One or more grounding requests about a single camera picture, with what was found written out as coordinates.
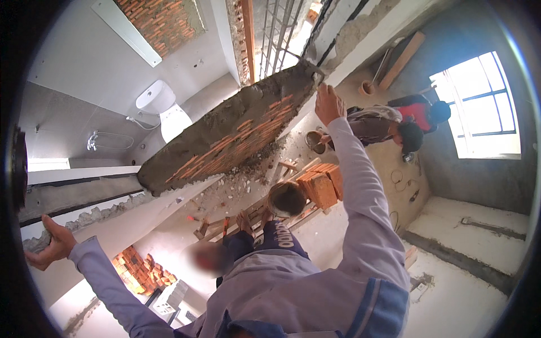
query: gray long-sleeve shirt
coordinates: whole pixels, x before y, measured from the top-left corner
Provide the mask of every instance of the gray long-sleeve shirt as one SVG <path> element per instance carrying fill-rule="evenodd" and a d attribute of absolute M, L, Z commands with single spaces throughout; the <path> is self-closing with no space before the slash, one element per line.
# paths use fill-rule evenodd
<path fill-rule="evenodd" d="M 410 279 L 381 180 L 345 118 L 333 120 L 328 130 L 340 160 L 349 221 L 337 269 L 321 272 L 289 250 L 246 255 L 223 277 L 207 311 L 180 332 L 215 337 L 230 317 L 243 327 L 277 324 L 286 334 L 339 336 L 335 332 L 340 331 L 347 338 L 401 334 Z M 125 288 L 95 238 L 75 245 L 69 259 L 131 337 L 173 336 L 173 330 Z"/>

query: dusty floor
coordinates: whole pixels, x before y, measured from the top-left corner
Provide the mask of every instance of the dusty floor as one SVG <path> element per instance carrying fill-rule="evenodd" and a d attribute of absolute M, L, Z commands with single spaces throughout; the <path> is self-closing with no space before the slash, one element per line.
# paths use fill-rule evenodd
<path fill-rule="evenodd" d="M 373 96 L 361 96 L 357 92 L 360 83 L 371 79 L 371 74 L 358 71 L 349 75 L 337 87 L 338 94 L 346 101 L 347 106 L 365 107 L 374 104 L 385 104 L 395 98 L 389 92 L 375 93 Z M 134 243 L 140 254 L 151 253 L 170 272 L 187 282 L 201 296 L 197 302 L 204 306 L 204 300 L 215 291 L 214 280 L 205 280 L 182 266 L 180 259 L 184 248 L 197 241 L 193 231 L 200 222 L 190 221 L 187 216 L 196 219 L 208 217 L 209 222 L 217 221 L 225 216 L 234 216 L 242 209 L 265 196 L 271 186 L 278 181 L 284 168 L 278 167 L 279 160 L 298 160 L 305 165 L 315 157 L 323 162 L 336 163 L 338 159 L 333 151 L 327 150 L 317 155 L 305 144 L 305 133 L 322 126 L 314 112 L 310 112 L 286 137 L 278 142 L 276 151 L 270 155 L 254 156 L 253 162 L 261 158 L 260 163 L 250 168 L 241 168 L 234 174 L 223 177 L 223 185 L 214 183 L 206 189 L 194 203 L 188 203 L 169 219 L 160 224 L 150 234 Z M 430 195 L 426 177 L 422 174 L 419 162 L 410 164 L 402 162 L 400 148 L 392 141 L 367 147 L 367 153 L 374 163 L 389 201 L 391 221 L 400 230 L 415 219 Z M 419 191 L 415 200 L 410 198 Z M 341 246 L 347 227 L 347 215 L 339 203 L 332 208 L 329 215 L 319 214 L 310 222 L 294 231 L 303 248 L 320 269 L 334 268 L 341 260 Z"/>

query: white toilet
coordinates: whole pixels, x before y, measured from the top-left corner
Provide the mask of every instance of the white toilet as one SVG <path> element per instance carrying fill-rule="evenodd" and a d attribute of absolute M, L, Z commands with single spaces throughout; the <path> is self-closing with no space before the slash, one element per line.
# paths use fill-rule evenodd
<path fill-rule="evenodd" d="M 154 82 L 145 90 L 135 105 L 146 112 L 160 114 L 162 137 L 166 143 L 193 124 L 190 117 L 175 103 L 176 96 L 163 80 Z"/>

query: black hair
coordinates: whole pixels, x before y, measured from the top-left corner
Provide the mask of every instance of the black hair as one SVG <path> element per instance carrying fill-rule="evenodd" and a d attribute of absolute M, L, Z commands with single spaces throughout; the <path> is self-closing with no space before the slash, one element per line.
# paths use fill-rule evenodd
<path fill-rule="evenodd" d="M 404 122 L 398 125 L 398 132 L 402 136 L 402 153 L 408 154 L 417 151 L 423 144 L 423 131 L 414 122 Z"/>
<path fill-rule="evenodd" d="M 444 101 L 434 102 L 430 108 L 430 122 L 438 124 L 449 120 L 451 117 L 451 108 Z"/>

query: window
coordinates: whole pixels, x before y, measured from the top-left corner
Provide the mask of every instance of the window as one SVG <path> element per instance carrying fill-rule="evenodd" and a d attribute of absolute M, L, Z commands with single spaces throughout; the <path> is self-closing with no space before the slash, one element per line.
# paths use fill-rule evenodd
<path fill-rule="evenodd" d="M 28 172 L 42 170 L 70 169 L 67 158 L 29 158 Z"/>
<path fill-rule="evenodd" d="M 513 97 L 495 51 L 459 63 L 430 80 L 451 108 L 459 158 L 520 159 Z"/>

